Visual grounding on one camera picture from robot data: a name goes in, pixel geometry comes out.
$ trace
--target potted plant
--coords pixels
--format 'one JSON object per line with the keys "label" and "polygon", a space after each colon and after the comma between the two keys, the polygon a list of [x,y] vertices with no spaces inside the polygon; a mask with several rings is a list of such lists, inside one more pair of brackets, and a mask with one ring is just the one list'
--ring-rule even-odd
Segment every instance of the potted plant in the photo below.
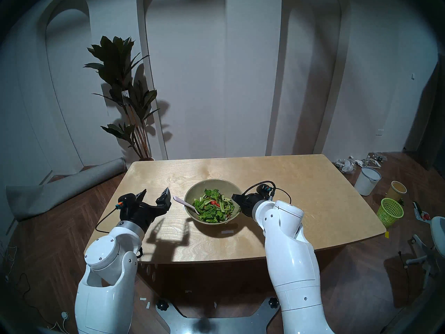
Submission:
{"label": "potted plant", "polygon": [[103,63],[87,63],[84,68],[93,68],[103,81],[111,86],[110,96],[93,93],[107,98],[118,104],[125,112],[126,121],[123,125],[108,124],[101,126],[103,130],[117,138],[127,141],[140,160],[153,160],[151,158],[148,137],[146,132],[147,118],[155,111],[149,111],[151,102],[155,100],[157,91],[144,91],[140,81],[135,86],[131,83],[131,70],[145,57],[134,62],[138,53],[130,60],[134,41],[131,37],[122,40],[114,37],[113,41],[102,36],[100,45],[91,45],[88,51]]}

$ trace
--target metal base plate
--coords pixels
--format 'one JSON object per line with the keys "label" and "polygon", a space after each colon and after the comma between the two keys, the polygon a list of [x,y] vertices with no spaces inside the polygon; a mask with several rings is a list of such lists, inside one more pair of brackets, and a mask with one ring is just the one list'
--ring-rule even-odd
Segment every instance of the metal base plate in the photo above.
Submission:
{"label": "metal base plate", "polygon": [[266,334],[269,322],[279,309],[276,298],[267,298],[249,317],[188,318],[169,301],[156,304],[156,311],[170,327],[171,334]]}

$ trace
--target rolled mat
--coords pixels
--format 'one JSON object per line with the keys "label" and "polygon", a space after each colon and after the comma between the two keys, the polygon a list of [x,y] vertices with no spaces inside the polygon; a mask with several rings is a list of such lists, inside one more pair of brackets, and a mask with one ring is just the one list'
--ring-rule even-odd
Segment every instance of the rolled mat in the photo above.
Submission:
{"label": "rolled mat", "polygon": [[49,211],[58,204],[125,171],[125,167],[124,159],[118,158],[48,184],[29,187],[6,186],[6,198],[16,220],[22,221]]}

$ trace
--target white chair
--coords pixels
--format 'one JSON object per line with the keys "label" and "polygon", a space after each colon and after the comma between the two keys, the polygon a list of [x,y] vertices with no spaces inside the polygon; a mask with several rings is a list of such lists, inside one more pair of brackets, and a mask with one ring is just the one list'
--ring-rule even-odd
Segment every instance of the white chair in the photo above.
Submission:
{"label": "white chair", "polygon": [[431,236],[434,246],[428,248],[417,235],[414,235],[411,243],[417,244],[421,249],[424,256],[406,260],[405,269],[408,265],[414,263],[423,263],[423,269],[426,271],[425,280],[423,282],[423,288],[426,288],[428,282],[428,276],[435,275],[437,271],[440,271],[436,258],[438,255],[445,257],[445,218],[442,216],[435,216],[431,219]]}

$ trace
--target salad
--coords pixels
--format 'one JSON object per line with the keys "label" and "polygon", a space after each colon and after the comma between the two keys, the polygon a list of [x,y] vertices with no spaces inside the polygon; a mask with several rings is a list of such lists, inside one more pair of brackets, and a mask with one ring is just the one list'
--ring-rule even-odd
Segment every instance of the salad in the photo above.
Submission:
{"label": "salad", "polygon": [[221,195],[218,189],[204,190],[204,196],[193,201],[200,213],[199,219],[206,223],[221,223],[230,218],[235,206],[231,199]]}

